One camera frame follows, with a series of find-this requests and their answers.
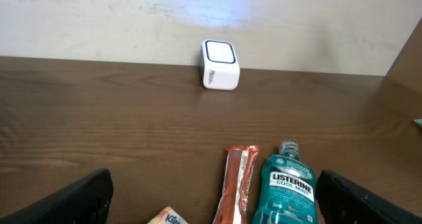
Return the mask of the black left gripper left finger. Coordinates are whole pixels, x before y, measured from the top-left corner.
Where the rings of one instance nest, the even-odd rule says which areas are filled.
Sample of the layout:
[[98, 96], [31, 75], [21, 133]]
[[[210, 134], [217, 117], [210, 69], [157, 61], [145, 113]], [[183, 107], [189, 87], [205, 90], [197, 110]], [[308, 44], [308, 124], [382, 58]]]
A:
[[21, 210], [1, 218], [1, 222], [105, 224], [112, 197], [111, 173], [109, 169], [101, 168]]

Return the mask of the orange red snack bar wrapper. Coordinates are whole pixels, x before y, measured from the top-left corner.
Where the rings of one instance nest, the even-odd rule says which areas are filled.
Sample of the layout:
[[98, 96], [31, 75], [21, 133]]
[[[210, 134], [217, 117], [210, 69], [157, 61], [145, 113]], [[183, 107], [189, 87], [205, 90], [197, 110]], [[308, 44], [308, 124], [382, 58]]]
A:
[[258, 146], [226, 148], [226, 168], [222, 196], [213, 224], [247, 224], [249, 187], [259, 154]]

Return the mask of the small orange tissue pack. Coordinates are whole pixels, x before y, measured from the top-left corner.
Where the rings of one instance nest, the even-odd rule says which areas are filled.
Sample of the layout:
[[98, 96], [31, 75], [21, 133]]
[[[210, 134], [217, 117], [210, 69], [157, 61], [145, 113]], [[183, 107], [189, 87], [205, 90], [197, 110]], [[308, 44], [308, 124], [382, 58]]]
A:
[[147, 224], [188, 224], [171, 207], [164, 208], [159, 214], [152, 218]]

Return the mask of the teal Listerine mouthwash bottle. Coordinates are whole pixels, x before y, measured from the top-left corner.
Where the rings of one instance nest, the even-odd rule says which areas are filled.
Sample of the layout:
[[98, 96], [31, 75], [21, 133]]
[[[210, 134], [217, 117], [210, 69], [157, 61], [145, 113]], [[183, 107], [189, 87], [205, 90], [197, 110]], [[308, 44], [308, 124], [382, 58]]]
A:
[[261, 172], [262, 185], [253, 224], [317, 224], [317, 177], [300, 161], [299, 146], [282, 142]]

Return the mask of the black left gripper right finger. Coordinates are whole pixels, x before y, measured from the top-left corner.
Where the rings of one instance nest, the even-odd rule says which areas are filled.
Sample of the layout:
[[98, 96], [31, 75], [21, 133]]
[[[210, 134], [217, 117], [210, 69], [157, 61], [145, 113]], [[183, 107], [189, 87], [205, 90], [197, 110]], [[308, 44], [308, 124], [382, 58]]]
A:
[[321, 172], [315, 194], [326, 223], [421, 224], [421, 217], [332, 170]]

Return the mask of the pale green snack packet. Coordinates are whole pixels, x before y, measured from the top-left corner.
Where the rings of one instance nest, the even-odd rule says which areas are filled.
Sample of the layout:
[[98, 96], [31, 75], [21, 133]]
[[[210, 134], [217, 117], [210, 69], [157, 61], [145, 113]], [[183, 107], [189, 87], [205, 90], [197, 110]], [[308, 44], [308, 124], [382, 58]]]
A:
[[415, 119], [413, 122], [416, 126], [422, 128], [422, 119]]

